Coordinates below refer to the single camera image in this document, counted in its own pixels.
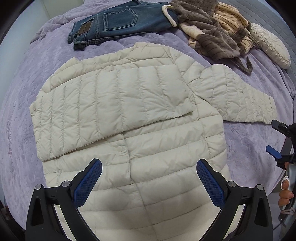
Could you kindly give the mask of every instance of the white puffer jacket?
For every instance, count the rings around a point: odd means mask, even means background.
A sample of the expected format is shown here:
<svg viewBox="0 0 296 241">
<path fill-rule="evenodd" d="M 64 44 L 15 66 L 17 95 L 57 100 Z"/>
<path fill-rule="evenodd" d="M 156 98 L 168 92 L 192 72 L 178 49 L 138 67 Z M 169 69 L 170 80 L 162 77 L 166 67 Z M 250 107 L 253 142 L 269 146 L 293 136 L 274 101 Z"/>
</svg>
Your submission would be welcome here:
<svg viewBox="0 0 296 241">
<path fill-rule="evenodd" d="M 276 118 L 273 98 L 227 66 L 205 68 L 151 43 L 70 59 L 30 112 L 48 187 L 72 180 L 93 158 L 102 161 L 102 175 L 79 208 L 101 241 L 199 240 L 219 208 L 197 176 L 197 161 L 206 159 L 229 180 L 223 120 Z"/>
</svg>

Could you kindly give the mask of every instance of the jacket button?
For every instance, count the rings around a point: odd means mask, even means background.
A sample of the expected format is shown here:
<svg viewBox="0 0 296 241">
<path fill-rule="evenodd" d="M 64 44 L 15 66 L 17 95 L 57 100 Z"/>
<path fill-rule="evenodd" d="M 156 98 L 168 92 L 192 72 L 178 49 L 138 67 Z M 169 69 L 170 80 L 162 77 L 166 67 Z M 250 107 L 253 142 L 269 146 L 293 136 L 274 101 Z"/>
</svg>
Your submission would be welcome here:
<svg viewBox="0 0 296 241">
<path fill-rule="evenodd" d="M 117 147 L 117 151 L 122 152 L 123 151 L 123 147 L 122 146 Z"/>
</svg>

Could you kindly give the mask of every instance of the brown leather label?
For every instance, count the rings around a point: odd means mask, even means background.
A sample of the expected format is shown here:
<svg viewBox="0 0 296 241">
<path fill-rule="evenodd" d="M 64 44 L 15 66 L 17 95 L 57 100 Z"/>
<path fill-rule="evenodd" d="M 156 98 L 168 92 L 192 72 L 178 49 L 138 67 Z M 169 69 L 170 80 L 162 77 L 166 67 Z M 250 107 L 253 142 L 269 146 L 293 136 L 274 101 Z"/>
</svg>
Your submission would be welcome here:
<svg viewBox="0 0 296 241">
<path fill-rule="evenodd" d="M 83 25 L 81 25 L 81 27 L 80 27 L 80 29 L 78 31 L 78 35 L 88 32 L 90 27 L 91 27 L 91 23 L 92 23 L 92 20 L 88 21 L 87 23 L 85 23 Z"/>
</svg>

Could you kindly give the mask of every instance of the round cushion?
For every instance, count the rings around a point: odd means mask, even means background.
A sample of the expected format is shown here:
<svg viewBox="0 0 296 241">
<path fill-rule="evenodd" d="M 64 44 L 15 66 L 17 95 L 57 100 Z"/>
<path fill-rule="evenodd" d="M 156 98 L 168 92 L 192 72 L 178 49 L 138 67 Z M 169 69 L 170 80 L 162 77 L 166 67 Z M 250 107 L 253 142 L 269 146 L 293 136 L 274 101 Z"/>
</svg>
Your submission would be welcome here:
<svg viewBox="0 0 296 241">
<path fill-rule="evenodd" d="M 252 23 L 250 33 L 257 40 L 262 50 L 278 66 L 283 69 L 290 67 L 291 58 L 289 52 L 277 36 L 255 23 Z"/>
</svg>

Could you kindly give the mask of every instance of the human hand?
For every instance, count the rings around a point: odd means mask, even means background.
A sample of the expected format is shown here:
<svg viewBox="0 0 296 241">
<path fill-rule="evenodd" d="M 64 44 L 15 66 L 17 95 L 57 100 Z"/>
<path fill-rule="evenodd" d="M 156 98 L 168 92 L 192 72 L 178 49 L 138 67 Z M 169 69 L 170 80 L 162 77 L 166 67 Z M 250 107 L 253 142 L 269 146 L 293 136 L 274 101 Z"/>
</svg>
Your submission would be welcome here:
<svg viewBox="0 0 296 241">
<path fill-rule="evenodd" d="M 285 167 L 287 168 L 289 165 L 288 162 L 285 163 Z M 288 190 L 289 188 L 289 182 L 287 180 L 283 181 L 281 185 L 283 191 L 279 193 L 280 199 L 278 202 L 279 206 L 285 206 L 290 203 L 290 199 L 294 197 L 294 194 Z"/>
</svg>

